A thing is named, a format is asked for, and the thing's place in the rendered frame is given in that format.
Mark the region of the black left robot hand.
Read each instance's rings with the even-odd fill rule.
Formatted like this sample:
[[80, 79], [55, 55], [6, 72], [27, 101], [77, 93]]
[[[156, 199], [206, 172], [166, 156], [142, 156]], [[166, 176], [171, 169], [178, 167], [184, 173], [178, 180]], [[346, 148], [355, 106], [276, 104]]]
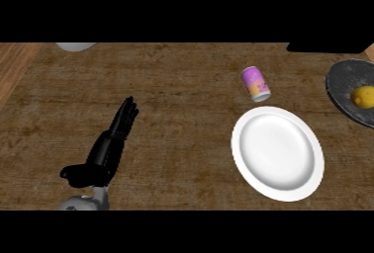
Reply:
[[129, 97], [116, 113], [110, 129], [97, 139], [86, 162], [63, 168], [61, 177], [74, 188], [106, 187], [116, 175], [126, 139], [140, 114], [134, 97]]

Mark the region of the white oval plate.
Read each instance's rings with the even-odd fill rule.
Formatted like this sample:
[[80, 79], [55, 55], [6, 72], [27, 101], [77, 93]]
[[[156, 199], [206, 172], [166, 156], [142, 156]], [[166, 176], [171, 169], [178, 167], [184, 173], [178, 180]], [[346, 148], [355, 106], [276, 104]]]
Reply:
[[310, 125], [292, 112], [270, 106], [252, 109], [236, 123], [231, 152], [244, 180], [268, 198], [296, 202], [314, 193], [323, 150]]

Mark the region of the dark grey pan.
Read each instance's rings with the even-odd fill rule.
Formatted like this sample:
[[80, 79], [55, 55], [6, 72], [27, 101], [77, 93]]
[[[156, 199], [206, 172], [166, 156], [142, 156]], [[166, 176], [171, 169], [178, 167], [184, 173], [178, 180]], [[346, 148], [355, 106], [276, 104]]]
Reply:
[[342, 113], [360, 124], [374, 128], [374, 108], [361, 109], [351, 101], [351, 94], [361, 86], [374, 87], [374, 63], [361, 59], [336, 62], [326, 75], [326, 92]]

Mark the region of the yellow lemon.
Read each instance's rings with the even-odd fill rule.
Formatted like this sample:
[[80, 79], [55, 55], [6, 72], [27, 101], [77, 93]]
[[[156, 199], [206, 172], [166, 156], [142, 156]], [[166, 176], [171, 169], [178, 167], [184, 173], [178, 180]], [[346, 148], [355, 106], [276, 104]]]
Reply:
[[361, 109], [374, 108], [374, 87], [358, 87], [351, 94], [351, 101]]

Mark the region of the pale grey round object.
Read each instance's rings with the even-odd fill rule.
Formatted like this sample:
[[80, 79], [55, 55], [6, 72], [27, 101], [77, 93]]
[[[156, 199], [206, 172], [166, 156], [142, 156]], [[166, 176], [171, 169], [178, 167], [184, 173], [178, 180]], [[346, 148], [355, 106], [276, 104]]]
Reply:
[[66, 51], [79, 52], [92, 48], [95, 46], [95, 42], [60, 42], [58, 46]]

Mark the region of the purple drink can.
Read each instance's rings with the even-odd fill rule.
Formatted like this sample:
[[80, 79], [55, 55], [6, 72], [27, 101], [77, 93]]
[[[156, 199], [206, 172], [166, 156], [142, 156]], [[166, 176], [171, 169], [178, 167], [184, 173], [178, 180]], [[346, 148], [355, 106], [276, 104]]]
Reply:
[[271, 97], [271, 89], [267, 84], [262, 72], [256, 66], [250, 66], [242, 73], [243, 83], [256, 103], [264, 102]]

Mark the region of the black appliance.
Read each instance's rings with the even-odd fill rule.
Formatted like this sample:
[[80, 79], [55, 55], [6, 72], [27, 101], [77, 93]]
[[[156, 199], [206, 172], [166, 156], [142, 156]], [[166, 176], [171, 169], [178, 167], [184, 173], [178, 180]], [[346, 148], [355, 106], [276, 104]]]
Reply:
[[287, 45], [287, 51], [321, 52], [321, 53], [361, 53], [370, 45], [372, 45], [370, 42], [361, 43], [290, 42]]

